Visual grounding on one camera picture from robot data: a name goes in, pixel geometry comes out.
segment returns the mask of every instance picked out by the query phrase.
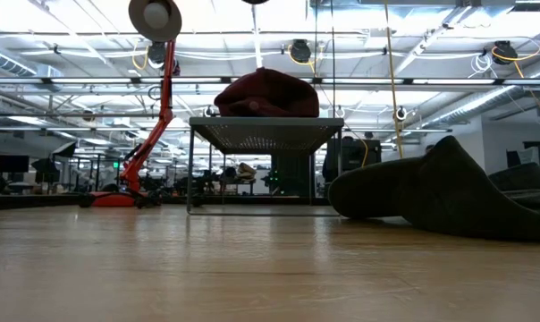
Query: metal table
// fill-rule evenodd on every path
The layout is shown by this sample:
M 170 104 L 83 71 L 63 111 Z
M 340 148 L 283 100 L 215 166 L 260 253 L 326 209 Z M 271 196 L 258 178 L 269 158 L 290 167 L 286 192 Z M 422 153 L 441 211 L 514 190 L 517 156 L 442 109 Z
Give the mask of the metal table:
M 223 153 L 223 167 L 226 167 L 227 154 L 311 156 L 335 133 L 341 146 L 344 123 L 341 118 L 191 117 L 189 125 L 187 212 L 190 214 L 195 133 Z M 341 159 L 338 150 L 339 173 Z

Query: fluorescent light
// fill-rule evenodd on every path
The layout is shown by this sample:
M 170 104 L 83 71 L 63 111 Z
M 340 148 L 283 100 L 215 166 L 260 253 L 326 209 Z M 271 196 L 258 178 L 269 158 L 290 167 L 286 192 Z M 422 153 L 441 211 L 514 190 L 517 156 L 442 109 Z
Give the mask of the fluorescent light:
M 333 84 L 333 79 L 323 79 L 324 84 Z M 371 78 L 336 78 L 336 84 L 391 84 L 391 79 L 371 79 Z M 402 79 L 395 80 L 395 84 L 402 84 Z
M 46 128 L 48 131 L 91 131 L 90 128 L 55 128 L 49 127 Z
M 0 84 L 41 84 L 42 80 L 37 78 L 5 78 L 0 77 Z
M 128 70 L 127 72 L 134 73 L 135 75 L 137 75 L 137 77 L 142 77 L 143 76 L 143 75 L 140 74 L 140 72 L 137 72 L 136 70 Z
M 137 128 L 131 128 L 131 127 L 101 127 L 101 128 L 95 128 L 95 131 L 136 131 Z
M 141 82 L 142 83 L 160 83 L 163 79 L 162 78 L 159 78 L 159 77 L 147 77 L 147 78 L 142 78 L 141 79 Z
M 147 77 L 142 78 L 141 82 L 145 84 L 149 83 L 160 83 L 163 79 L 160 77 Z M 173 83 L 189 83 L 189 84 L 196 84 L 196 83 L 220 83 L 221 79 L 218 77 L 172 77 L 171 81 Z
M 10 126 L 10 127 L 0 127 L 0 131 L 42 131 L 42 129 L 33 128 L 33 127 Z
M 173 83 L 191 83 L 191 84 L 194 84 L 194 83 L 209 83 L 209 82 L 214 82 L 214 83 L 220 83 L 220 78 L 207 78 L 207 77 L 182 77 L 182 78 L 179 78 L 179 77 L 173 77 L 173 80 L 172 80 Z
M 407 130 L 409 134 L 411 133 L 448 133 L 452 132 L 450 129 L 424 129 L 424 130 Z
M 53 83 L 56 84 L 131 84 L 131 79 L 128 78 L 54 78 Z
M 10 120 L 27 123 L 27 124 L 33 124 L 33 125 L 45 125 L 46 123 L 43 121 L 40 121 L 37 117 L 29 117 L 29 116 L 10 116 Z
M 413 80 L 413 84 L 429 84 L 429 85 L 482 85 L 492 84 L 495 80 L 446 80 L 446 79 L 432 79 L 432 80 Z
M 506 85 L 540 85 L 539 79 L 505 80 Z
M 111 144 L 111 142 L 109 142 L 108 140 L 101 140 L 101 139 L 84 139 L 84 140 L 89 143 L 98 144 L 98 145 Z
M 68 133 L 65 133 L 65 132 L 60 132 L 60 131 L 59 131 L 57 134 L 59 134 L 59 135 L 65 137 L 65 138 L 68 138 L 68 139 L 73 139 L 73 140 L 77 139 L 77 138 L 74 137 L 73 135 L 68 134 Z

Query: mesh table top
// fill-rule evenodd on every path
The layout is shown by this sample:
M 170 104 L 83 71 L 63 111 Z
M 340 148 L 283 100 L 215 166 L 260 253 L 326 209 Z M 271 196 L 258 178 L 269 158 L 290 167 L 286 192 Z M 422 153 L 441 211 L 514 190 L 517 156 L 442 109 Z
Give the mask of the mesh table top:
M 343 119 L 191 117 L 189 124 L 224 154 L 310 155 L 342 129 Z

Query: red cushion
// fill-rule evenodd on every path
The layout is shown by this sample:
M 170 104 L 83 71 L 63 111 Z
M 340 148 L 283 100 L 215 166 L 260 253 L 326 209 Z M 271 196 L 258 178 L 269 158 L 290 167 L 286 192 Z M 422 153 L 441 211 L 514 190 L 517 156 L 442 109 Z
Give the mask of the red cushion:
M 307 82 L 258 68 L 215 99 L 221 116 L 318 117 L 317 93 Z

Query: yellow cable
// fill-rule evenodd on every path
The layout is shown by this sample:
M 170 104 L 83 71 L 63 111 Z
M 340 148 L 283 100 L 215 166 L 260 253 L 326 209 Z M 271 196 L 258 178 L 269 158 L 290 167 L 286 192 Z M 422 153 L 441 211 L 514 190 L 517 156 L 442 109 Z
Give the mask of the yellow cable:
M 347 124 L 346 122 L 344 122 L 344 124 L 345 124 L 345 127 L 347 127 L 348 130 L 350 130 L 350 132 L 352 132 L 353 135 L 355 135 L 355 136 L 358 138 L 358 140 L 360 140 L 361 143 L 363 143 L 363 145 L 366 147 L 366 154 L 363 156 L 363 161 L 361 162 L 361 167 L 364 167 L 364 166 L 366 166 L 367 155 L 369 154 L 369 146 L 367 145 L 367 143 L 366 143 L 363 139 L 361 139 L 361 138 L 359 137 L 359 135 L 358 135 L 356 132 L 354 132 L 354 131 L 351 129 L 351 127 L 348 126 L 348 124 Z
M 505 57 L 505 56 L 501 56 L 501 55 L 498 55 L 496 54 L 494 51 L 497 49 L 498 47 L 493 47 L 493 49 L 491 50 L 491 53 L 493 53 L 494 56 L 496 57 L 499 57 L 501 59 L 504 59 L 504 60 L 507 60 L 507 61 L 511 61 L 511 62 L 520 62 L 520 61 L 524 61 L 524 60 L 527 60 L 527 59 L 530 59 L 532 57 L 535 57 L 537 56 L 538 54 L 540 54 L 540 47 L 538 48 L 538 50 L 536 50 L 535 53 L 533 53 L 532 55 L 528 55 L 526 57 L 522 57 L 522 58 L 509 58 L 509 57 Z
M 132 58 L 132 61 L 133 61 L 133 66 L 135 66 L 135 68 L 137 68 L 138 70 L 144 70 L 145 68 L 147 68 L 147 60 L 148 60 L 148 46 L 147 48 L 145 49 L 145 63 L 143 64 L 143 66 L 139 66 L 137 64 L 137 61 L 135 60 L 135 52 L 137 51 L 137 45 L 139 44 L 139 40 L 137 39 L 135 41 L 135 47 L 133 48 L 133 56 L 131 57 Z
M 399 124 L 397 122 L 397 97 L 395 94 L 395 72 L 393 71 L 393 51 L 392 51 L 392 36 L 389 28 L 389 0 L 385 0 L 385 19 L 387 20 L 387 46 L 389 49 L 389 71 L 392 77 L 392 95 L 393 95 L 393 123 L 395 124 L 395 137 L 397 148 L 399 149 L 399 158 L 403 158 L 403 147 L 401 146 L 401 134 Z
M 320 53 L 322 53 L 324 51 L 323 48 L 320 48 Z M 312 63 L 311 61 L 308 62 L 308 63 L 300 63 L 300 62 L 297 62 L 294 57 L 291 56 L 291 45 L 288 46 L 288 56 L 290 57 L 290 59 L 296 63 L 296 64 L 300 64 L 300 65 L 309 65 L 309 68 L 312 70 L 312 73 L 314 74 L 314 77 L 316 77 L 316 68 L 314 68 L 314 63 Z
M 519 72 L 519 75 L 521 78 L 525 78 L 524 74 L 522 73 L 522 70 L 520 69 L 519 63 L 514 62 L 514 66 L 517 68 L 517 72 Z M 530 90 L 530 94 L 532 95 L 533 99 L 535 100 L 538 107 L 540 107 L 540 99 L 536 96 L 535 92 Z

